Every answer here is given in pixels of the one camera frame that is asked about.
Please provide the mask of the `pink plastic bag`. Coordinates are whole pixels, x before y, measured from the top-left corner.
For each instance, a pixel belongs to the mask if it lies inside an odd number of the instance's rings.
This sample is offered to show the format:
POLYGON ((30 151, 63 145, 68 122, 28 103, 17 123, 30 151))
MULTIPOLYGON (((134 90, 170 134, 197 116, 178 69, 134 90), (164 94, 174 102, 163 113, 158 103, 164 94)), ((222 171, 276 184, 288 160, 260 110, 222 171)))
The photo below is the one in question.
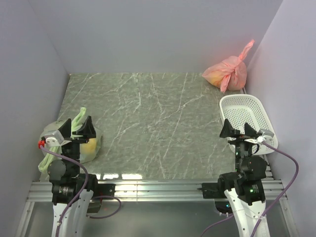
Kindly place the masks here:
POLYGON ((238 91, 244 88, 247 79, 247 67, 244 63, 255 40, 251 40, 239 56, 230 56, 202 73, 202 77, 221 92, 238 91))

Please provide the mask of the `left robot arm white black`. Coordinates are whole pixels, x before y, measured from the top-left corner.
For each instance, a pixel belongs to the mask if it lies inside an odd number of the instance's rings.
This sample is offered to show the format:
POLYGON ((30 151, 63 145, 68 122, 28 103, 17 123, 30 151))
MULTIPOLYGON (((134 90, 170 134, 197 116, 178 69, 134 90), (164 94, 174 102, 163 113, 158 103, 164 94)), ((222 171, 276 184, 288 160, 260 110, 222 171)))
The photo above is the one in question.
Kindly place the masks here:
POLYGON ((96 138, 92 118, 88 116, 75 131, 71 126, 68 119, 39 142, 42 150, 58 157, 47 169, 52 184, 54 237, 81 236, 89 201, 98 196, 100 188, 96 176, 88 174, 80 163, 80 146, 96 138))

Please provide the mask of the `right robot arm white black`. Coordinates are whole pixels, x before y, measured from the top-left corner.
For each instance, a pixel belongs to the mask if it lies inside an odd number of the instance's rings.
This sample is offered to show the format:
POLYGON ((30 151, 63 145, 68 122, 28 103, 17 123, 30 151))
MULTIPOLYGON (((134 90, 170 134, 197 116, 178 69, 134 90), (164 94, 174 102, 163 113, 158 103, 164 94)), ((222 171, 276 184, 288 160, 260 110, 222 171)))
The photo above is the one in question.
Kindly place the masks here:
POLYGON ((235 147, 235 170, 219 176, 217 191, 231 206, 240 237, 269 237, 267 219, 263 216, 266 197, 262 180, 266 178, 267 162, 256 155, 260 149, 257 132, 248 123, 244 133, 224 120, 221 138, 235 147))

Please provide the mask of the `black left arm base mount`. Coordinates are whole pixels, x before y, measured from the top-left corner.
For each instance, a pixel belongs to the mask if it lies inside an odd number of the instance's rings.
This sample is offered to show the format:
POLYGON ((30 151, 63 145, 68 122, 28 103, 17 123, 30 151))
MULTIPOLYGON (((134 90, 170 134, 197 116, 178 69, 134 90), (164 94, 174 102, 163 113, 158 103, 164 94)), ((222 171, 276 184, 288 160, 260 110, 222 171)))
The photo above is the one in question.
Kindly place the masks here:
POLYGON ((108 198, 96 198, 98 196, 114 196, 116 185, 113 183, 107 184, 107 183, 101 183, 98 184, 96 192, 93 194, 92 199, 90 200, 89 206, 88 206, 88 214, 94 214, 100 211, 102 200, 108 199, 108 198))

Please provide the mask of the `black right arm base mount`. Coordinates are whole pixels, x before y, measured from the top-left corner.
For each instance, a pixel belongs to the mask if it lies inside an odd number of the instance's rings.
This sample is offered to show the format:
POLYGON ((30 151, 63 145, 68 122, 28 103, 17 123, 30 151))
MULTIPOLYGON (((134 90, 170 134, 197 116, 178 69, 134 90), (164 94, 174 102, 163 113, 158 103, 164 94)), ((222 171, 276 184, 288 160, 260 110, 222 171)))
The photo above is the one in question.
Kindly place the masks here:
POLYGON ((202 183, 197 190, 202 192, 203 199, 214 200, 215 212, 218 214, 232 214, 232 208, 222 190, 217 183, 202 183))

